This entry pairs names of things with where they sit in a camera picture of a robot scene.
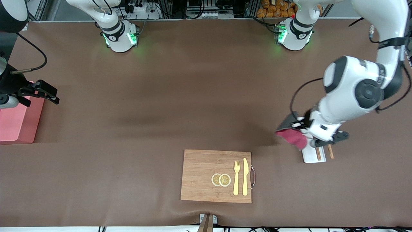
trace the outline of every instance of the red cloth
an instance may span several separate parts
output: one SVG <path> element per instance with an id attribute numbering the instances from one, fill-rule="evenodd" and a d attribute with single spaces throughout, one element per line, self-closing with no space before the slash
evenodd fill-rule
<path id="1" fill-rule="evenodd" d="M 304 147 L 306 147 L 308 143 L 306 136 L 304 136 L 299 130 L 280 130 L 276 132 L 276 135 L 283 137 L 288 143 L 297 146 L 299 150 L 302 150 Z"/>

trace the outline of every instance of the black bracket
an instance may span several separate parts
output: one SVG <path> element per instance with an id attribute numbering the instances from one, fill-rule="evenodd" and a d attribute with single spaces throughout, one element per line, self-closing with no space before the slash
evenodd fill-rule
<path id="1" fill-rule="evenodd" d="M 31 101 L 25 98 L 27 96 L 42 97 L 57 105 L 60 99 L 56 97 L 56 95 L 57 89 L 44 80 L 38 80 L 34 84 L 21 87 L 17 93 L 12 94 L 12 96 L 16 97 L 18 101 L 26 107 L 29 107 L 31 104 Z"/>
<path id="2" fill-rule="evenodd" d="M 323 147 L 329 144 L 336 144 L 337 142 L 349 139 L 349 133 L 346 131 L 338 131 L 338 133 L 332 136 L 333 140 L 331 141 L 322 141 L 320 139 L 315 140 L 316 147 Z"/>

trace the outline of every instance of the wooden cutting board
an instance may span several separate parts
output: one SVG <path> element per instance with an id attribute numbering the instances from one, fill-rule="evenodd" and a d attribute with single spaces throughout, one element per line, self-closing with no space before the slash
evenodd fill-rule
<path id="1" fill-rule="evenodd" d="M 246 158 L 249 165 L 247 196 L 242 194 L 243 158 Z M 233 195 L 235 161 L 240 163 L 239 194 L 237 196 Z M 250 152 L 185 150 L 180 199 L 188 201 L 252 203 L 250 165 Z M 230 185 L 227 187 L 213 185 L 212 176 L 215 173 L 228 174 L 231 178 Z"/>

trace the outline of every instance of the brown tablecloth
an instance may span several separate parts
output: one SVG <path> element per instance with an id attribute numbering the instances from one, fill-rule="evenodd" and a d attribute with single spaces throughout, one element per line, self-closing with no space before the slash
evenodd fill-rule
<path id="1" fill-rule="evenodd" d="M 148 22 L 126 53 L 93 23 L 30 23 L 22 35 L 49 62 L 26 77 L 61 103 L 45 103 L 34 144 L 0 146 L 0 226 L 179 225 L 205 212 L 226 226 L 412 226 L 411 96 L 345 123 L 351 138 L 326 163 L 274 137 L 302 83 L 342 55 L 375 60 L 368 22 L 350 22 L 320 20 L 298 52 L 252 20 Z M 17 40 L 11 65 L 42 62 Z M 324 94 L 309 85 L 296 110 Z M 181 201 L 184 149 L 252 152 L 253 203 Z"/>

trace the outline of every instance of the lemon slice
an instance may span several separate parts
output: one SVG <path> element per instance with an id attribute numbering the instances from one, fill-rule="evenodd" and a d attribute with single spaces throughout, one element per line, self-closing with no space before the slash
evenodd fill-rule
<path id="1" fill-rule="evenodd" d="M 222 187 L 227 187 L 230 185 L 230 176 L 228 174 L 221 174 L 219 177 L 219 184 Z"/>
<path id="2" fill-rule="evenodd" d="M 220 179 L 220 174 L 219 173 L 214 174 L 212 176 L 212 184 L 215 186 L 220 186 L 219 179 Z"/>

